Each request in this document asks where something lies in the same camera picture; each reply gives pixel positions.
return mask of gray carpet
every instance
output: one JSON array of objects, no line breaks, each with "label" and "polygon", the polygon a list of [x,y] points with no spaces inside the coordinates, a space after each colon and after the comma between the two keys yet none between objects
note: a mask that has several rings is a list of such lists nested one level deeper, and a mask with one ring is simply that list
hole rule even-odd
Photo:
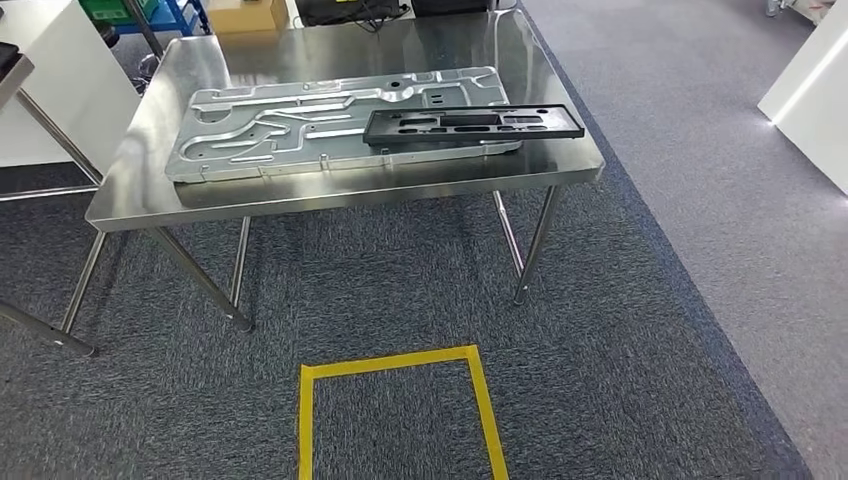
[{"label": "gray carpet", "polygon": [[[113,235],[76,330],[100,358],[0,324],[0,469],[293,478],[301,363],[474,343],[513,478],[808,476],[582,113],[608,169],[567,192],[524,307],[488,196],[256,219],[247,336],[151,240]],[[521,239],[541,193],[506,195]],[[60,317],[86,200],[0,204],[4,298]],[[238,227],[175,233],[225,284]],[[318,380],[315,425],[316,478],[489,474],[457,364]]]},{"label": "gray carpet", "polygon": [[813,472],[847,475],[846,199],[756,108],[812,25],[764,0],[524,3]]}]

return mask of yellow tape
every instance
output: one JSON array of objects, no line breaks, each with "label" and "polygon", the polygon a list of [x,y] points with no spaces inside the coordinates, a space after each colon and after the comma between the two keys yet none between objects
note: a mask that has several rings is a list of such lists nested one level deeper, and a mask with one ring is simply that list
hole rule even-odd
[{"label": "yellow tape", "polygon": [[395,368],[415,367],[428,363],[449,362],[468,358],[468,347],[454,347],[427,352],[405,353],[390,357],[369,358],[352,362],[331,363],[311,367],[314,378],[340,377],[357,373],[379,372]]},{"label": "yellow tape", "polygon": [[312,369],[306,365],[300,367],[300,480],[312,479]]},{"label": "yellow tape", "polygon": [[506,472],[498,424],[495,423],[492,399],[489,398],[489,387],[486,386],[486,376],[483,374],[483,362],[480,361],[480,352],[477,351],[476,345],[468,347],[468,368],[471,370],[471,384],[474,385],[474,396],[480,410],[480,422],[483,424],[483,437],[486,439],[486,449],[489,450],[489,461],[492,463],[492,477],[495,480],[506,480],[509,474]]},{"label": "yellow tape", "polygon": [[480,421],[483,424],[483,437],[486,440],[486,449],[489,452],[489,461],[492,463],[492,474],[494,480],[508,480],[509,475],[506,470],[506,461],[504,460],[500,436],[498,435],[498,426],[497,423],[495,423],[495,413],[492,409],[492,400],[489,398],[489,389],[486,386],[486,376],[483,374],[483,363],[480,361],[480,352],[477,350],[476,345],[445,348],[442,350],[430,350],[426,352],[405,353],[402,355],[370,358],[366,360],[353,360],[349,362],[317,365],[314,367],[301,365],[299,418],[300,467],[298,470],[298,478],[300,480],[312,479],[312,401],[313,384],[316,379],[379,372],[381,370],[415,367],[418,365],[450,362],[453,360],[468,361],[468,368],[471,371],[471,383],[474,386],[474,397],[477,399],[477,408],[480,410]]}]

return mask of stainless steel table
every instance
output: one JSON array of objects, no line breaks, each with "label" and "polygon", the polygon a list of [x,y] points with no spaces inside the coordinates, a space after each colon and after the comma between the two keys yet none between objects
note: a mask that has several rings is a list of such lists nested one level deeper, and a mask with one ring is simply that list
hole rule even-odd
[{"label": "stainless steel table", "polygon": [[[518,10],[387,22],[379,34],[355,25],[178,39],[168,46],[118,158],[86,219],[103,232],[144,229],[242,329],[238,290],[250,217],[352,205],[493,192],[519,275],[522,303],[565,185],[595,180],[604,165],[587,133],[577,140],[527,141],[514,152],[439,162],[174,185],[164,174],[189,98],[198,89],[495,66],[515,104],[571,99]],[[526,260],[498,190],[548,187]],[[167,225],[243,218],[229,295],[166,231]]]}]

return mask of blue shelf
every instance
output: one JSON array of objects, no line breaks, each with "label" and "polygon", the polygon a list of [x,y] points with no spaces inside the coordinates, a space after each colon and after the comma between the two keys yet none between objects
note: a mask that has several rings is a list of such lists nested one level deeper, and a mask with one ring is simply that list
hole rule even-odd
[{"label": "blue shelf", "polygon": [[[191,17],[186,19],[186,7],[191,6],[193,11]],[[174,16],[174,11],[180,12],[182,18]],[[150,17],[148,23],[154,32],[169,32],[178,30],[183,35],[192,35],[194,27],[197,25],[199,13],[194,4],[188,0],[159,0],[159,6],[153,11],[153,16]],[[138,25],[116,25],[119,35],[129,35],[132,33],[140,33]]]}]

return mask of metal table leg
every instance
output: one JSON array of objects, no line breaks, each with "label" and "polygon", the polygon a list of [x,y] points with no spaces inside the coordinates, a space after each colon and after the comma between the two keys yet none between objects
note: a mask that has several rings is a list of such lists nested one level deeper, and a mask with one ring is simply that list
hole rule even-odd
[{"label": "metal table leg", "polygon": [[2,301],[0,301],[0,316],[28,328],[58,345],[64,345],[80,355],[91,357],[97,353],[97,349],[91,345],[77,340],[61,330],[56,330],[23,310]]},{"label": "metal table leg", "polygon": [[97,259],[100,258],[100,251],[103,250],[105,241],[106,234],[98,231],[97,236],[94,237],[94,243],[91,245],[91,251],[88,252],[88,258],[85,259],[85,266],[82,269],[79,281],[77,281],[74,294],[71,295],[71,303],[65,311],[65,318],[62,320],[62,331],[65,333],[71,333],[71,329],[74,327],[77,312],[79,312],[80,304],[82,304],[82,297],[88,289],[88,282],[91,280],[91,274],[94,273],[94,267],[97,266]]},{"label": "metal table leg", "polygon": [[241,221],[241,235],[239,236],[239,249],[236,253],[236,266],[233,269],[233,279],[230,282],[230,301],[238,308],[239,296],[241,295],[241,277],[244,274],[244,259],[247,255],[247,239],[250,237],[250,217],[244,217]]},{"label": "metal table leg", "polygon": [[156,38],[156,34],[153,33],[153,29],[150,28],[150,24],[147,23],[147,18],[144,17],[144,12],[141,11],[138,1],[121,0],[121,3],[124,4],[124,8],[127,9],[127,12],[129,12],[131,17],[133,17],[136,25],[138,25],[138,29],[144,36],[144,40],[147,41],[147,45],[150,46],[150,50],[153,51],[153,55],[156,55],[156,58],[161,59],[162,55],[165,54],[165,50],[162,49],[162,44],[159,43],[159,40]]},{"label": "metal table leg", "polygon": [[149,228],[146,232],[153,237],[154,240],[159,242],[159,245],[168,252],[168,255],[171,256],[180,266],[185,270],[189,275],[191,275],[200,286],[206,290],[212,300],[222,309],[224,313],[227,314],[235,324],[238,326],[239,330],[243,332],[249,332],[253,330],[253,322],[248,320],[242,315],[242,313],[238,310],[230,302],[230,299],[227,295],[215,285],[215,282],[206,275],[206,272],[200,268],[200,265],[194,261],[191,255],[186,251],[186,249],[180,245],[180,242],[177,241],[176,238],[173,237],[166,229],[162,227]]},{"label": "metal table leg", "polygon": [[539,255],[545,243],[545,238],[548,236],[551,223],[556,216],[556,207],[562,198],[562,190],[559,185],[548,187],[545,204],[542,206],[542,214],[539,217],[539,223],[536,224],[536,233],[533,235],[533,242],[530,244],[530,253],[527,254],[526,261],[522,259],[521,252],[518,250],[518,243],[512,233],[512,226],[509,223],[509,216],[506,213],[501,193],[498,191],[492,192],[509,253],[512,256],[512,263],[515,266],[515,272],[518,274],[518,287],[515,290],[515,297],[513,297],[513,302],[516,305],[522,305],[527,298],[527,290],[533,280],[533,275],[536,273],[536,266],[539,263]]},{"label": "metal table leg", "polygon": [[561,186],[554,185],[548,187],[548,193],[545,195],[545,204],[542,206],[542,214],[539,217],[539,223],[536,224],[536,233],[533,235],[533,242],[530,244],[530,252],[527,254],[524,270],[521,272],[521,277],[518,279],[518,287],[515,289],[513,301],[516,305],[523,304],[527,298],[527,289],[529,288],[530,281],[533,280],[533,275],[536,273],[536,266],[539,263],[542,245],[545,243],[545,238],[551,229],[551,223],[553,223],[556,216],[556,207],[559,204],[560,198],[562,198]]}]

